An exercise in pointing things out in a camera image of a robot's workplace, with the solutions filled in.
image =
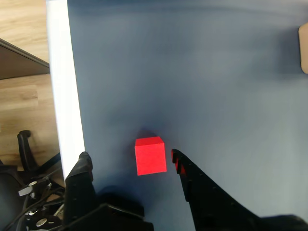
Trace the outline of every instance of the gray tabletop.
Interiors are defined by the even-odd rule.
[[[308,220],[308,2],[69,0],[68,12],[97,193],[139,201],[156,231],[193,230],[177,148],[257,215]],[[147,134],[165,142],[167,173],[137,177]]]

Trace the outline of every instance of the black cable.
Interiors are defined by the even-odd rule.
[[[49,173],[49,174],[48,174],[47,176],[45,176],[44,178],[50,177],[51,175],[53,175],[54,173],[56,173],[57,171],[59,171],[59,170],[61,170],[61,169],[62,169],[62,167],[57,168],[56,170],[52,171],[51,173]]]
[[[47,194],[45,197],[40,199],[39,201],[35,202],[34,204],[30,205],[28,208],[24,209],[20,214],[18,214],[14,220],[8,224],[3,231],[8,231],[14,224],[17,222],[26,212],[31,210],[32,208],[36,207],[38,204],[42,203],[43,201],[47,200],[52,194],[54,194],[56,191],[60,190],[62,188],[57,188],[55,190],[52,190],[49,194]]]

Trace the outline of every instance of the red cube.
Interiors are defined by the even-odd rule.
[[[137,175],[167,172],[165,144],[159,136],[136,139]]]

